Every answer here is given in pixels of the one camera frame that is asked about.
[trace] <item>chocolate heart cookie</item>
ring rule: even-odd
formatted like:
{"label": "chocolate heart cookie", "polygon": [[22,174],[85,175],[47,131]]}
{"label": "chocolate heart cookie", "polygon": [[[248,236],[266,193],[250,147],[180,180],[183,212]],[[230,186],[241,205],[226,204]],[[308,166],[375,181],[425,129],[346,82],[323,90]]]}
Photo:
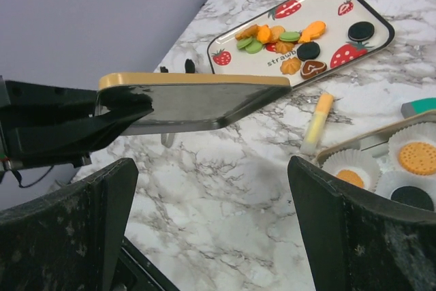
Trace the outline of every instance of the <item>chocolate heart cookie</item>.
{"label": "chocolate heart cookie", "polygon": [[301,77],[308,80],[326,70],[327,65],[322,61],[305,61],[301,69]]}

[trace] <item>black cookie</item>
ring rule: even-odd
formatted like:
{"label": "black cookie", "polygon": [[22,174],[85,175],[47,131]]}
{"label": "black cookie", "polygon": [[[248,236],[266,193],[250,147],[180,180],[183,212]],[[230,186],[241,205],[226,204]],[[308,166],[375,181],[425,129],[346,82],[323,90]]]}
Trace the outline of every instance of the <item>black cookie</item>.
{"label": "black cookie", "polygon": [[406,204],[407,206],[425,209],[426,211],[435,210],[435,206],[430,196],[417,187],[400,187],[392,193],[390,199],[400,202],[401,204]]}
{"label": "black cookie", "polygon": [[374,25],[370,22],[357,22],[348,29],[348,38],[352,41],[366,41],[374,35]]}
{"label": "black cookie", "polygon": [[316,42],[310,41],[302,44],[297,49],[297,56],[301,61],[308,61],[309,59],[315,59],[321,53],[320,45]]}

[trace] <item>strawberry print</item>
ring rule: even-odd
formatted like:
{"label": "strawberry print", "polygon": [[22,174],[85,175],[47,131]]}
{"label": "strawberry print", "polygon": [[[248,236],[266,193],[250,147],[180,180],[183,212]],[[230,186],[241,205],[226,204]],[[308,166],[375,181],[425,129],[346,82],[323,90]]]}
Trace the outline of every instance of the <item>strawberry print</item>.
{"label": "strawberry print", "polygon": [[289,15],[292,15],[297,10],[301,8],[301,3],[298,0],[288,0],[285,3],[273,8],[269,11],[268,17],[271,17],[273,20],[278,18],[285,18]]}
{"label": "strawberry print", "polygon": [[345,3],[342,3],[338,8],[338,15],[342,16],[346,13],[350,12],[354,8],[354,4],[351,0],[347,0]]}
{"label": "strawberry print", "polygon": [[330,68],[338,67],[357,57],[365,55],[368,50],[372,48],[367,46],[367,44],[368,42],[364,44],[362,42],[347,42],[347,44],[344,44],[333,54],[332,60],[330,61]]}
{"label": "strawberry print", "polygon": [[228,51],[221,49],[215,54],[212,54],[212,59],[217,65],[226,66],[230,64],[230,61],[232,60],[232,56]]}
{"label": "strawberry print", "polygon": [[266,44],[265,49],[267,49],[267,51],[275,52],[275,44]]}

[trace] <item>white paper cup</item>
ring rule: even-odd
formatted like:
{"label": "white paper cup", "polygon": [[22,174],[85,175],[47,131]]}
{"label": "white paper cup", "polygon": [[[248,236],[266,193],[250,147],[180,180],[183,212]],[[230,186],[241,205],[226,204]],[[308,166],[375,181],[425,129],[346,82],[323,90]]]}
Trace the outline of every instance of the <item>white paper cup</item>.
{"label": "white paper cup", "polygon": [[342,170],[351,170],[363,180],[363,188],[371,192],[374,192],[381,174],[374,158],[355,149],[347,149],[331,155],[324,162],[322,169],[333,176],[337,176]]}
{"label": "white paper cup", "polygon": [[400,187],[417,187],[426,192],[436,206],[436,179],[420,177],[408,172],[387,172],[383,174],[375,188],[375,194],[390,199]]}
{"label": "white paper cup", "polygon": [[[412,142],[425,142],[436,147],[436,124],[419,123],[406,127],[390,137],[388,141],[389,158],[395,170],[407,172],[407,170],[400,164],[399,154],[401,148]],[[433,178],[436,177],[436,173],[426,176]]]}

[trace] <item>gray wall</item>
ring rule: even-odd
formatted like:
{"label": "gray wall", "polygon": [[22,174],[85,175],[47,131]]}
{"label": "gray wall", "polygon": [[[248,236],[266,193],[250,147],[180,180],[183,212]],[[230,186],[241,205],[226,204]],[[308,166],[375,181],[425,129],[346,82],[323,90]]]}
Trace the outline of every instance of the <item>gray wall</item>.
{"label": "gray wall", "polygon": [[0,0],[4,78],[96,89],[153,71],[206,0]]}

